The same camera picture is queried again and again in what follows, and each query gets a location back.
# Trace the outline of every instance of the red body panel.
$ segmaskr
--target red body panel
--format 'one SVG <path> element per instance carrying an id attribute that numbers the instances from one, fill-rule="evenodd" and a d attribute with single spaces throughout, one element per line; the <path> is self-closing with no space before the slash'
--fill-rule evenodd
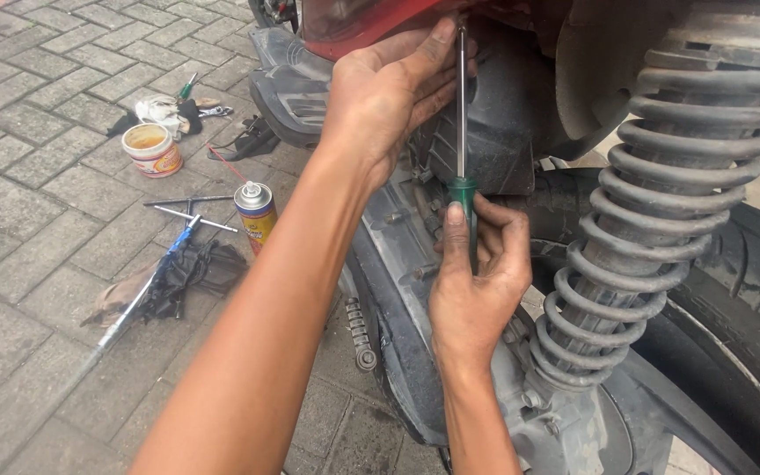
<path id="1" fill-rule="evenodd" d="M 406 29 L 434 25 L 466 0 L 304 0 L 304 41 L 310 51 L 337 60 Z"/>

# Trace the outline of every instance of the hand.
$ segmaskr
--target hand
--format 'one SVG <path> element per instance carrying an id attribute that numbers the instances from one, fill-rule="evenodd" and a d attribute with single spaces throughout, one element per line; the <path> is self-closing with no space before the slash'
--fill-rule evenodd
<path id="1" fill-rule="evenodd" d="M 443 378 L 449 371 L 490 374 L 497 339 L 532 283 L 527 216 L 480 194 L 474 210 L 478 275 L 471 275 L 468 224 L 459 203 L 445 212 L 444 238 L 436 245 L 444 261 L 430 293 L 430 322 Z"/>
<path id="2" fill-rule="evenodd" d="M 409 133 L 454 98 L 455 18 L 352 51 L 333 66 L 319 148 L 358 160 L 372 192 L 392 174 Z M 476 73 L 473 59 L 468 70 Z"/>

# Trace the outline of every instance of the white rag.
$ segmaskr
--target white rag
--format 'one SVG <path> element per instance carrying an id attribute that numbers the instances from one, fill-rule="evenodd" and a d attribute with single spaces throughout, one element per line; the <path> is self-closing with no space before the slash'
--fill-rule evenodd
<path id="1" fill-rule="evenodd" d="M 137 102 L 133 107 L 140 122 L 161 124 L 169 130 L 169 134 L 177 142 L 181 139 L 179 128 L 189 130 L 187 120 L 177 114 L 177 103 L 174 97 L 168 95 L 153 95 Z"/>

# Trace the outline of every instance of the motorcycle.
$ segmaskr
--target motorcycle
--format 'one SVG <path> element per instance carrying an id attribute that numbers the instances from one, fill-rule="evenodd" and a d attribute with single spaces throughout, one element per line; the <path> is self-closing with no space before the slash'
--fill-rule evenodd
<path id="1" fill-rule="evenodd" d="M 249 5 L 262 64 L 251 96 L 284 142 L 310 150 L 336 59 L 470 12 L 468 173 L 530 216 L 533 287 L 547 296 L 537 318 L 518 308 L 491 362 L 524 470 L 661 475 L 676 436 L 723 475 L 760 475 L 760 211 L 742 204 L 760 173 L 760 2 Z M 454 112 L 409 137 L 340 279 L 357 367 L 416 441 L 440 448 L 427 304 Z M 542 170 L 615 128 L 609 167 Z"/>

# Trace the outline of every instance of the screwdriver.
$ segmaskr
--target screwdriver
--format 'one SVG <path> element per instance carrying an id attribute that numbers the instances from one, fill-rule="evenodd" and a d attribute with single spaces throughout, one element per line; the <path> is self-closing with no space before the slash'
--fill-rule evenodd
<path id="1" fill-rule="evenodd" d="M 456 177 L 448 184 L 450 199 L 462 204 L 470 230 L 471 271 L 477 273 L 477 215 L 474 213 L 474 192 L 477 183 L 465 176 L 468 158 L 468 26 L 463 18 L 456 37 Z"/>
<path id="2" fill-rule="evenodd" d="M 189 82 L 183 85 L 181 92 L 177 93 L 177 96 L 181 99 L 189 99 L 189 93 L 193 91 L 193 83 L 195 83 L 195 77 L 198 73 L 194 73 L 193 77 L 189 79 Z"/>

